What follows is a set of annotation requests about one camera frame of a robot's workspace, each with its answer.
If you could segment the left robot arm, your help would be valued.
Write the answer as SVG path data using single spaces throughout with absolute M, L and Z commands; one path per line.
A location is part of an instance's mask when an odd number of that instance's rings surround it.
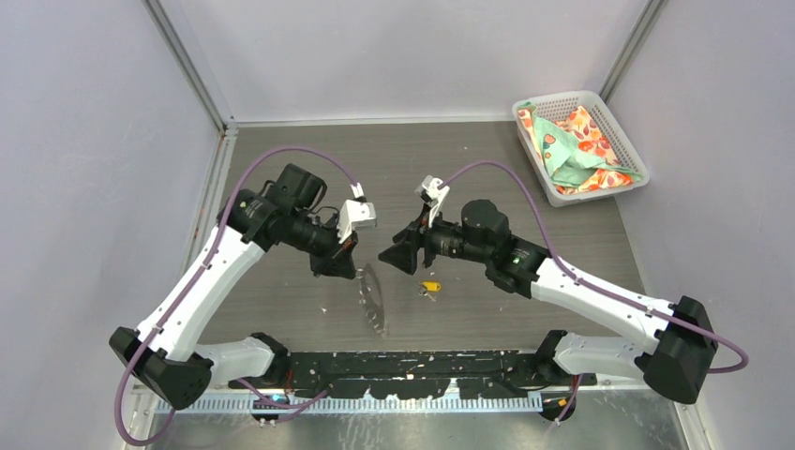
M 133 376 L 177 411 L 216 384 L 254 378 L 266 388 L 280 386 L 287 350 L 266 334 L 213 345 L 198 340 L 232 288 L 275 245 L 306 253 L 315 277 L 355 277 L 355 229 L 375 224 L 375 207 L 354 184 L 353 198 L 321 221 L 317 203 L 326 189 L 320 177 L 288 164 L 262 190 L 239 190 L 230 213 L 219 213 L 200 257 L 157 310 L 136 328 L 113 332 L 110 345 L 122 362 L 140 356 Z

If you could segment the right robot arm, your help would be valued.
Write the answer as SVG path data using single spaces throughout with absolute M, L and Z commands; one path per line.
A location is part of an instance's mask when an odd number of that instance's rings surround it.
M 467 202 L 459 223 L 431 217 L 425 206 L 379 259 L 412 275 L 438 256 L 481 263 L 496 288 L 569 309 L 615 332 L 548 332 L 534 361 L 544 383 L 598 373 L 642 380 L 682 404 L 698 399 L 718 350 L 716 340 L 701 333 L 713 328 L 698 300 L 647 297 L 557 263 L 548 249 L 514 235 L 508 217 L 488 200 Z

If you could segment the yellow key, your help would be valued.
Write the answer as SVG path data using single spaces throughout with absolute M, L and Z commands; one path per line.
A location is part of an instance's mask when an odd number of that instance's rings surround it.
M 436 295 L 442 289 L 442 284 L 435 281 L 422 281 L 418 284 L 418 292 L 431 302 L 436 302 Z

